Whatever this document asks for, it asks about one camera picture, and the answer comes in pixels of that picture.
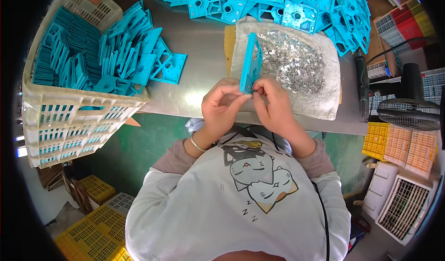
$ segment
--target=bracelet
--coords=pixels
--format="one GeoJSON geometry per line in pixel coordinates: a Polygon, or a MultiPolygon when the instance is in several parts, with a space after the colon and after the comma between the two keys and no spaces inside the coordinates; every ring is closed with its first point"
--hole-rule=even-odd
{"type": "Polygon", "coordinates": [[[190,141],[192,142],[193,146],[201,152],[206,152],[208,149],[202,149],[201,147],[199,147],[193,140],[193,135],[194,133],[192,133],[192,135],[190,136],[190,141]]]}

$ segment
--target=white shirt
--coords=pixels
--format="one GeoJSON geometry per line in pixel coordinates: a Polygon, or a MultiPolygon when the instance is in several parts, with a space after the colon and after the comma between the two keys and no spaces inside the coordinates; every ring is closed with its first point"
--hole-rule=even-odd
{"type": "MultiPolygon", "coordinates": [[[[348,250],[350,213],[336,172],[313,180],[328,218],[330,260],[348,250]]],[[[125,226],[135,260],[213,260],[249,250],[325,260],[324,213],[298,161],[243,137],[204,153],[184,174],[151,168],[125,226]]]]}

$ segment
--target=pile of blue plastic parts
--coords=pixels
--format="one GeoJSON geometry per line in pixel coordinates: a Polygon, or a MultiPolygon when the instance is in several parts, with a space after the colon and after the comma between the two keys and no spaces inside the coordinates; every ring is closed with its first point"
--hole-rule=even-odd
{"type": "Polygon", "coordinates": [[[324,31],[342,57],[359,47],[368,52],[370,12],[366,0],[163,0],[186,5],[190,19],[207,17],[230,25],[250,15],[309,34],[324,31]]]}
{"type": "Polygon", "coordinates": [[[100,31],[61,6],[43,37],[32,83],[133,96],[148,80],[178,84],[187,55],[171,53],[142,1],[100,31]]]}

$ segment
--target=person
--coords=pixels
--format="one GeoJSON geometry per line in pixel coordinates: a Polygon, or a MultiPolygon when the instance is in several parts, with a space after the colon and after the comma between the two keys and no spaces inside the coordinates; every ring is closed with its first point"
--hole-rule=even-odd
{"type": "Polygon", "coordinates": [[[275,78],[261,77],[252,89],[253,95],[242,94],[239,80],[220,80],[203,98],[203,127],[176,141],[150,168],[126,219],[126,247],[134,260],[346,256],[351,215],[324,143],[294,119],[275,78]],[[272,139],[233,130],[252,97],[272,139]]]}

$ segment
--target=metal table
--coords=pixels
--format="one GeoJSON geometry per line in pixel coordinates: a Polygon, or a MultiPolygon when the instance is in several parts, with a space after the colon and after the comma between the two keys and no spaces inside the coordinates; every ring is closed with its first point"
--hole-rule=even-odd
{"type": "MultiPolygon", "coordinates": [[[[138,0],[115,0],[125,10],[138,0]]],[[[163,27],[161,37],[171,52],[186,53],[187,60],[178,85],[149,80],[151,101],[140,109],[147,113],[202,118],[204,95],[220,79],[227,77],[224,54],[224,23],[211,19],[190,19],[186,6],[143,0],[152,12],[156,27],[163,27]]],[[[356,63],[352,53],[340,58],[342,104],[334,121],[294,115],[306,130],[366,135],[359,108],[356,63]]],[[[237,122],[260,125],[254,112],[241,112],[237,122]]]]}

